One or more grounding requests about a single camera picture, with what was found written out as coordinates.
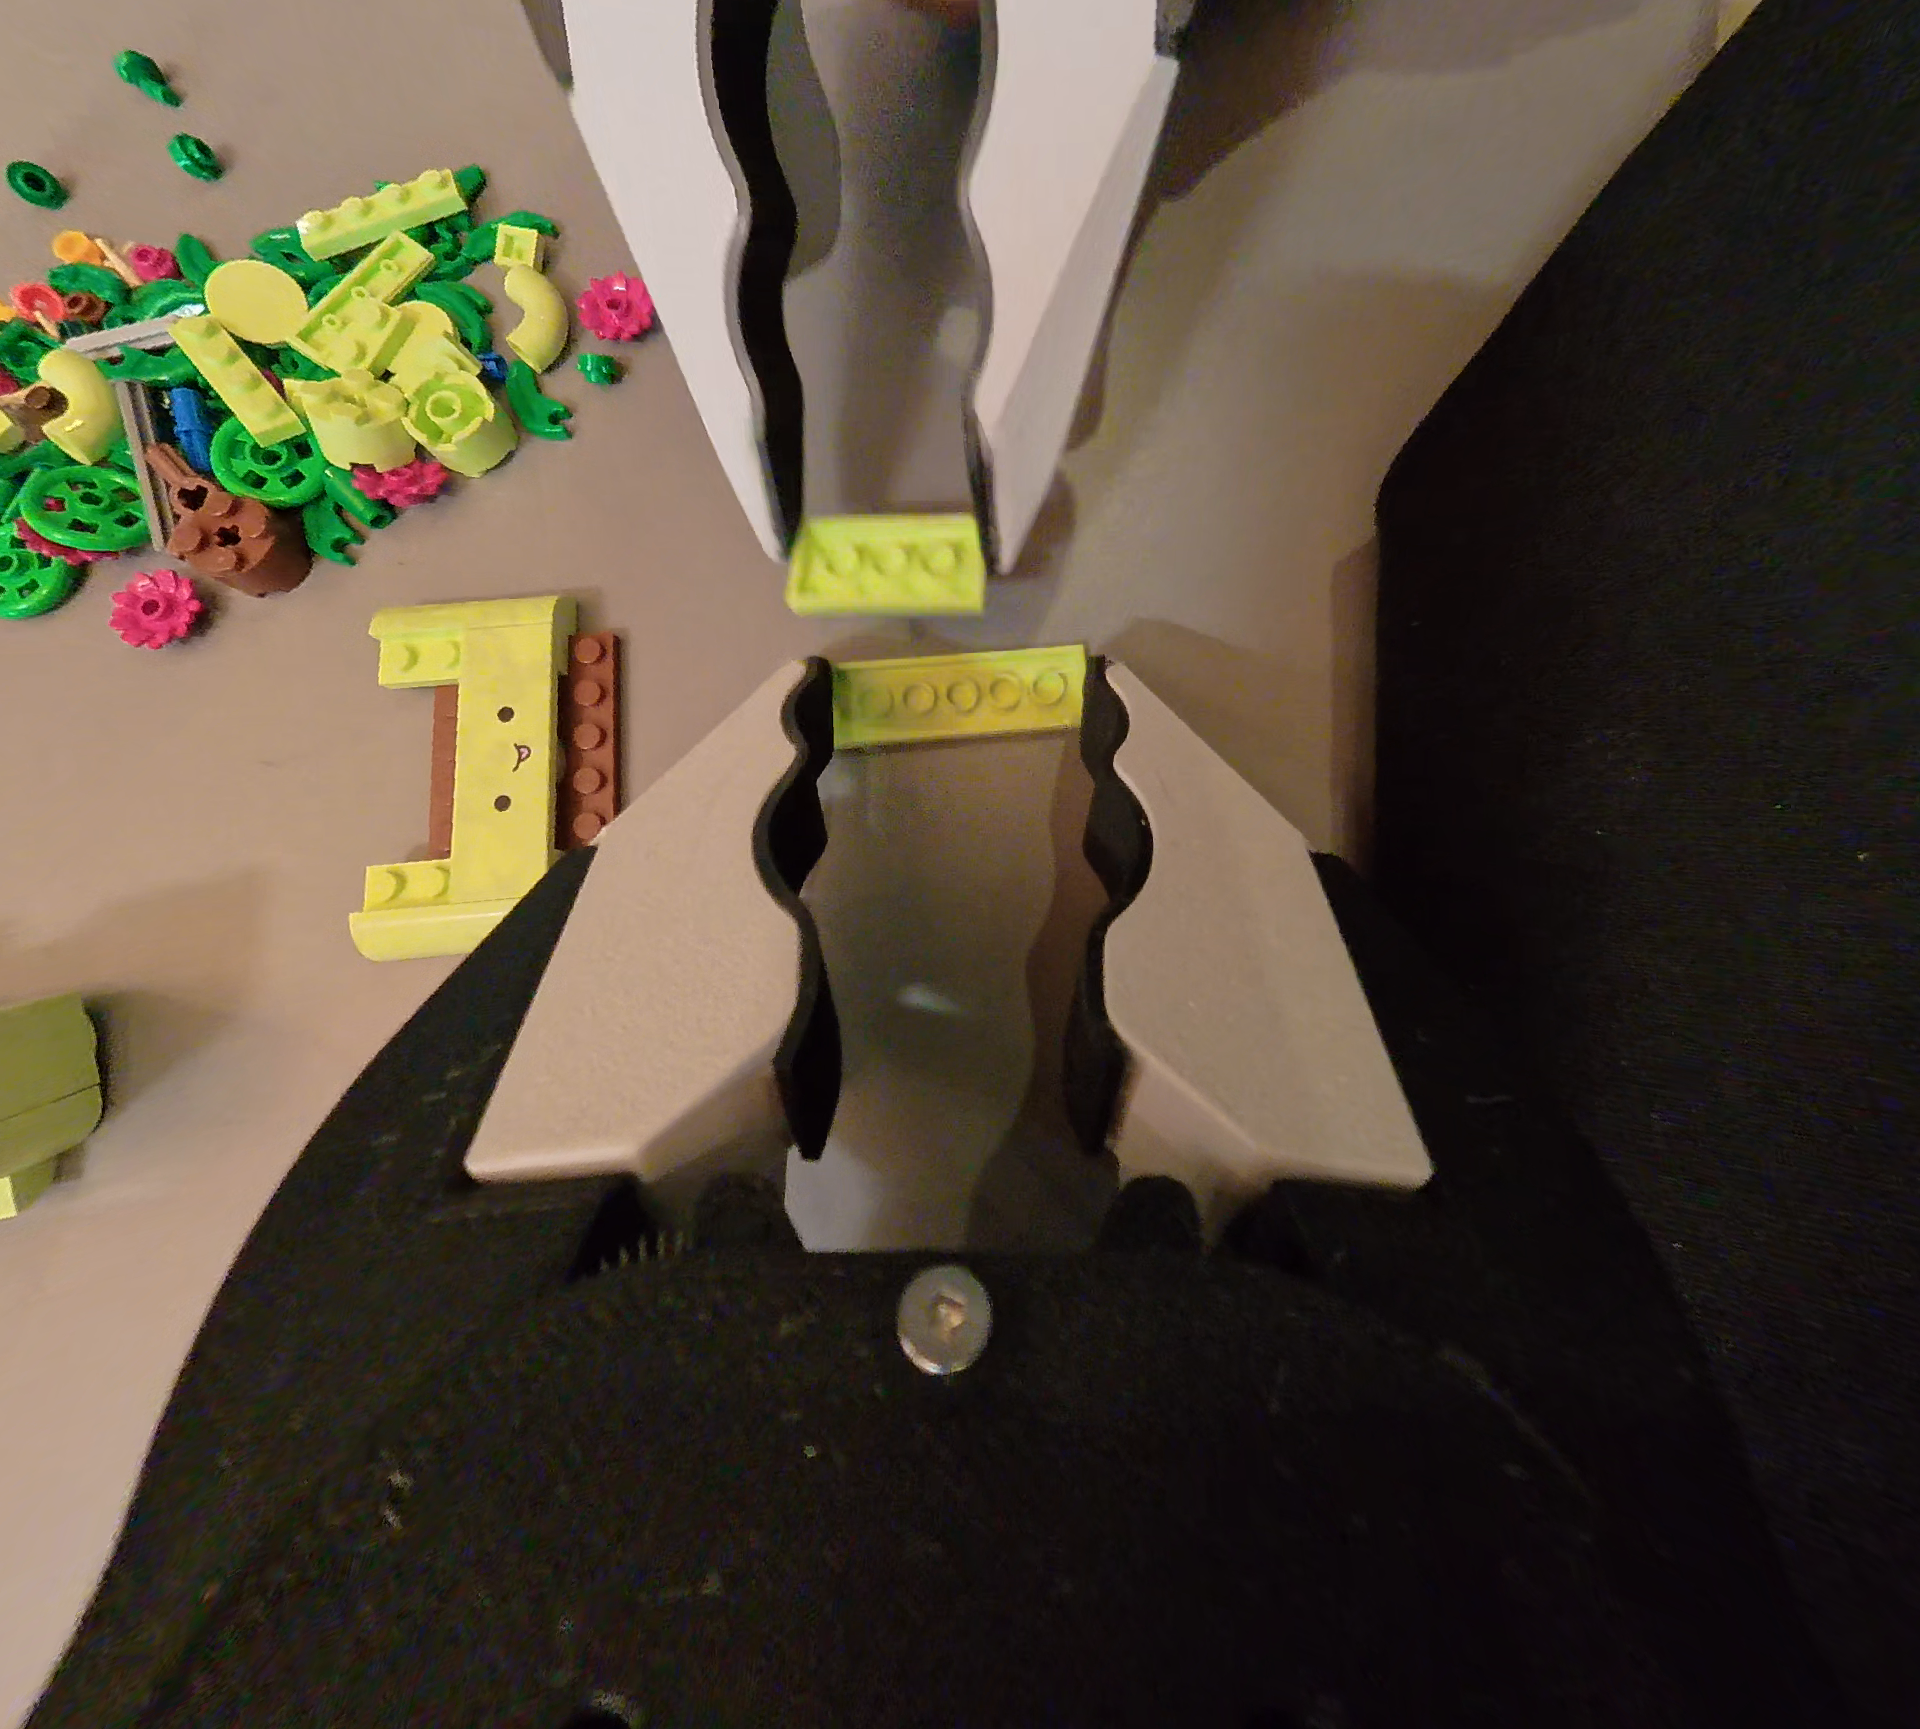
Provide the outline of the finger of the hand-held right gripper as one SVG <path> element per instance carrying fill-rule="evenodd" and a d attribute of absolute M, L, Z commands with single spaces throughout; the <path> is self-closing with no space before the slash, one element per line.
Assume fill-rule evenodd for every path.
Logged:
<path fill-rule="evenodd" d="M 988 290 L 970 418 L 1000 574 L 1066 452 L 1173 97 L 1158 5 L 980 0 L 963 212 Z"/>
<path fill-rule="evenodd" d="M 563 0 L 572 109 L 755 537 L 805 516 L 784 289 L 799 209 L 767 64 L 780 0 Z"/>

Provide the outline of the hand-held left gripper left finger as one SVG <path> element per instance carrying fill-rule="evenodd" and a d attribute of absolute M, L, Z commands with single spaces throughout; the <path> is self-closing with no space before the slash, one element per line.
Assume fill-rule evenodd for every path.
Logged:
<path fill-rule="evenodd" d="M 722 1171 L 823 1156 L 844 1039 L 803 887 L 833 752 L 830 666 L 788 663 L 598 836 L 474 1180 L 631 1175 L 684 1212 Z"/>

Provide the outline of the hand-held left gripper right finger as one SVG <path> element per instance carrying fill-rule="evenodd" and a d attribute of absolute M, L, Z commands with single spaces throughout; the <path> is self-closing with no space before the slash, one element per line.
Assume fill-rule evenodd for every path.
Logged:
<path fill-rule="evenodd" d="M 1107 900 L 1065 1056 L 1081 1144 L 1221 1235 L 1274 1182 L 1423 1188 L 1429 1146 L 1299 828 L 1127 666 L 1086 666 Z"/>

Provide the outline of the lime bracket build with brown plate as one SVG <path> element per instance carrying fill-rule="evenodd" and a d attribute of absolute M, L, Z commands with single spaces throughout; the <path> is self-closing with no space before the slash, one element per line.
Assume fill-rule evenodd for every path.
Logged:
<path fill-rule="evenodd" d="M 348 920 L 372 961 L 468 954 L 559 861 L 561 685 L 571 597 L 375 613 L 382 686 L 452 690 L 447 848 L 376 863 Z"/>

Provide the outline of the long lime toy plate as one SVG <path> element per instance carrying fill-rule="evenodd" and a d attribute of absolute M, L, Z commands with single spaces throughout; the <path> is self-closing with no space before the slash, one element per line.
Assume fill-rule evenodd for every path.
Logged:
<path fill-rule="evenodd" d="M 1078 729 L 1089 651 L 1082 645 L 836 663 L 833 741 L 839 750 L 899 749 Z"/>

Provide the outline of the short lime toy plate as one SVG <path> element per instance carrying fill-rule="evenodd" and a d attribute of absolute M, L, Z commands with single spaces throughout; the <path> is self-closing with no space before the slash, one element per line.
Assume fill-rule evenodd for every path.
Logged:
<path fill-rule="evenodd" d="M 807 516 L 783 595 L 797 615 L 978 615 L 988 597 L 980 526 L 966 512 Z"/>

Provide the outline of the pile of small toy bricks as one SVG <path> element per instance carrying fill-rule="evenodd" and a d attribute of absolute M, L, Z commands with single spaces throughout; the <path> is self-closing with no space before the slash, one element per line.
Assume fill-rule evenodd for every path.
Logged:
<path fill-rule="evenodd" d="M 5 286 L 5 622 L 158 558 L 108 627 L 164 649 L 213 591 L 293 593 L 526 441 L 567 441 L 546 374 L 617 380 L 612 344 L 658 306 L 632 273 L 563 286 L 559 225 L 487 212 L 484 187 L 478 167 L 378 181 L 232 256 L 61 231 L 52 269 Z"/>

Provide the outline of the person's black clothing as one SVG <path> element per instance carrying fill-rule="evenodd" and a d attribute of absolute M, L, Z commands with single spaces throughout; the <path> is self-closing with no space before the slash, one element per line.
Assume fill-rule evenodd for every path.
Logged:
<path fill-rule="evenodd" d="M 1418 1197 L 1247 1245 L 1463 1361 L 1701 1725 L 1917 1725 L 1917 0 L 1764 0 L 1378 496 Z"/>

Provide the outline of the lime brick box with brown bricks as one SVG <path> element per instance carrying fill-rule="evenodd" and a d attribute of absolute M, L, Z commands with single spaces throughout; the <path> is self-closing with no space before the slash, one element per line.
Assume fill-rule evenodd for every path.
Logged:
<path fill-rule="evenodd" d="M 5 1006 L 5 1221 L 46 1192 L 61 1159 L 93 1134 L 102 1112 L 98 1034 L 84 998 L 69 993 Z"/>

